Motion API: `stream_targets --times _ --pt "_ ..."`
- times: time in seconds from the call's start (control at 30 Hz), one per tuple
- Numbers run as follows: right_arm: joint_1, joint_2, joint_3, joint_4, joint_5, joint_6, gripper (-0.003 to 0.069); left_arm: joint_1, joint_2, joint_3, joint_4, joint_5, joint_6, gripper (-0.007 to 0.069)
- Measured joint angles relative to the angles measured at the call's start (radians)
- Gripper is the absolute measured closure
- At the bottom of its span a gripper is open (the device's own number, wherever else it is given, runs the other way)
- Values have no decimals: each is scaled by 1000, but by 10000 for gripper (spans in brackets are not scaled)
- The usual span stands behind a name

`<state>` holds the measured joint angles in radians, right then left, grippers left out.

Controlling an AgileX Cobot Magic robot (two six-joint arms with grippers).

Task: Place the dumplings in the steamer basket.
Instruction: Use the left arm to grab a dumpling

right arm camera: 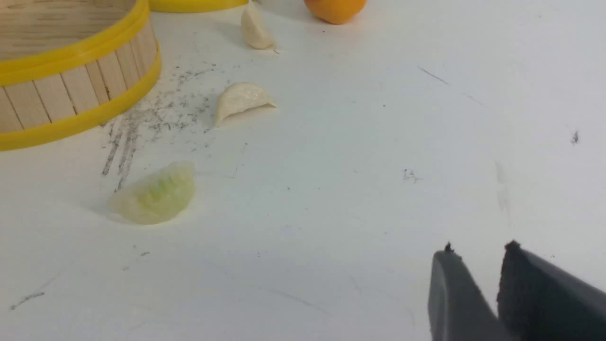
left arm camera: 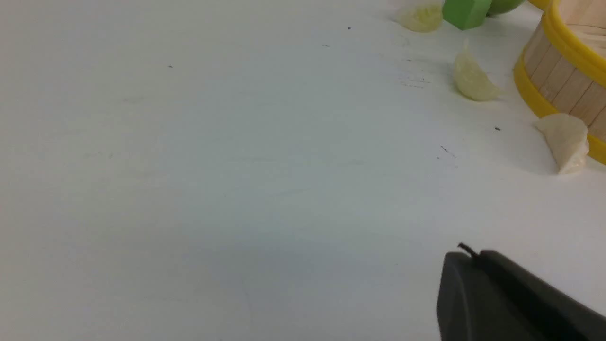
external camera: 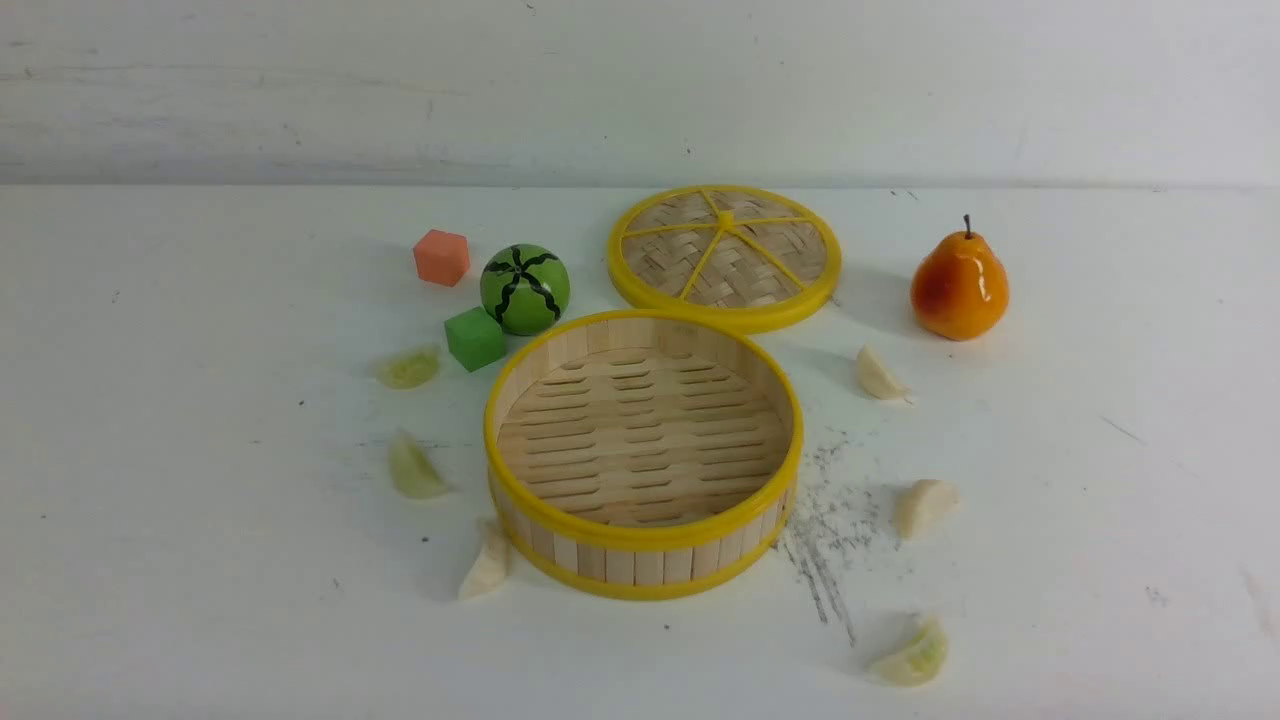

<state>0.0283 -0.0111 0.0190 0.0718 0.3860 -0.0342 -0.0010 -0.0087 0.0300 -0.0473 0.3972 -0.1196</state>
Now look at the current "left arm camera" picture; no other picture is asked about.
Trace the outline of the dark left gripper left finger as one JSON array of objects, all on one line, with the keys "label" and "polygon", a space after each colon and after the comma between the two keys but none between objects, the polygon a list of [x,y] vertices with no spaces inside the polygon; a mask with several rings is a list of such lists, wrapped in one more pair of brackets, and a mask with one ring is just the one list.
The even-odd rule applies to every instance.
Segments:
[{"label": "dark left gripper left finger", "polygon": [[446,253],[437,298],[442,341],[544,341],[469,255]]}]

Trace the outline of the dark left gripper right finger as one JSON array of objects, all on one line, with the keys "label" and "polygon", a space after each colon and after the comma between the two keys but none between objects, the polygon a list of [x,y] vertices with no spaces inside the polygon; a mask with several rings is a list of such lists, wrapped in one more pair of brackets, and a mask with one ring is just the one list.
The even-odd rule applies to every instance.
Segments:
[{"label": "dark left gripper right finger", "polygon": [[482,250],[478,266],[547,341],[603,341],[605,317],[552,287],[511,259]]}]

